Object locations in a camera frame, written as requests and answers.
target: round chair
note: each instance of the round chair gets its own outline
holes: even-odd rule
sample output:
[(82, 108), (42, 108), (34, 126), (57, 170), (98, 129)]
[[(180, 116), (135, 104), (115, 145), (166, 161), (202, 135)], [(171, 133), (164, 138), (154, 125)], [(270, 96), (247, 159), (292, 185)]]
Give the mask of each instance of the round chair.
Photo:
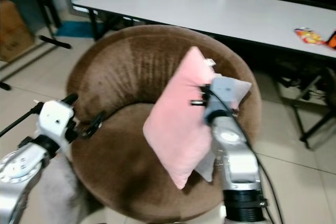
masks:
[(79, 95), (74, 107), (81, 123), (106, 112), (90, 140), (73, 142), (74, 170), (100, 202), (134, 219), (185, 221), (223, 201), (218, 172), (213, 183), (193, 172), (178, 190), (142, 133), (153, 104), (191, 46), (216, 62), (217, 73), (252, 83), (238, 120), (253, 140), (261, 100), (252, 72), (225, 45), (195, 31), (164, 25), (123, 29), (92, 46), (69, 77), (67, 92)]

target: black stand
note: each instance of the black stand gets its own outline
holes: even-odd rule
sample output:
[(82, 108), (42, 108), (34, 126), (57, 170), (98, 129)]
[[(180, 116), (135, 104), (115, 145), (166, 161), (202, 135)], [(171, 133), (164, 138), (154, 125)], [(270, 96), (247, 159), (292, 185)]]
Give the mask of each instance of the black stand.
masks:
[[(49, 19), (48, 13), (46, 11), (46, 8), (49, 9), (49, 13), (53, 19), (54, 25), (58, 28), (61, 26), (61, 21), (60, 18), (57, 14), (55, 5), (53, 3), (53, 0), (36, 0), (37, 4), (39, 6), (39, 9), (41, 11), (44, 23), (49, 31), (49, 35), (50, 38), (46, 37), (46, 36), (39, 36), (39, 39), (43, 41), (43, 43), (41, 45), (44, 45), (45, 43), (50, 43), (55, 45), (55, 47), (48, 49), (46, 52), (42, 53), (40, 56), (36, 57), (36, 59), (41, 58), (42, 56), (44, 56), (46, 53), (50, 52), (51, 50), (56, 49), (56, 47), (64, 47), (67, 49), (71, 49), (71, 45), (68, 43), (64, 43), (61, 41), (58, 41), (51, 29), (51, 21)], [(8, 67), (11, 63), (15, 62), (16, 60), (18, 60), (19, 58), (23, 57), (24, 55), (36, 50), (37, 48), (39, 48), (41, 45), (37, 45), (34, 48), (28, 50), (27, 52), (25, 52), (24, 54), (22, 54), (20, 57), (16, 58), (15, 60), (11, 61), (10, 63), (6, 64), (5, 66), (1, 67), (0, 70), (5, 69), (6, 67)], [(31, 62), (25, 64), (23, 67), (21, 67), (19, 69), (19, 71), (21, 71), (22, 69), (24, 69), (25, 67), (29, 66), (30, 64), (32, 64), (34, 62), (34, 60), (32, 60)], [(3, 78), (1, 81), (4, 81), (6, 79), (8, 79), (9, 77), (11, 77), (12, 75), (14, 75), (14, 73), (10, 74), (9, 76), (6, 76), (5, 78)], [(3, 82), (0, 81), (0, 88), (4, 89), (4, 90), (11, 90), (11, 87)]]

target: pink pillow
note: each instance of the pink pillow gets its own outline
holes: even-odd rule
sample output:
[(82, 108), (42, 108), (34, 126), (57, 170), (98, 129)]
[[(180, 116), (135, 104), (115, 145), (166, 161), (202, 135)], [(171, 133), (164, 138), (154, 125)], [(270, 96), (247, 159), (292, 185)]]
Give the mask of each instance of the pink pillow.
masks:
[(198, 86), (215, 77), (197, 47), (192, 47), (147, 118), (143, 133), (178, 189), (210, 150), (211, 131), (203, 121), (203, 106), (190, 101), (202, 99)]

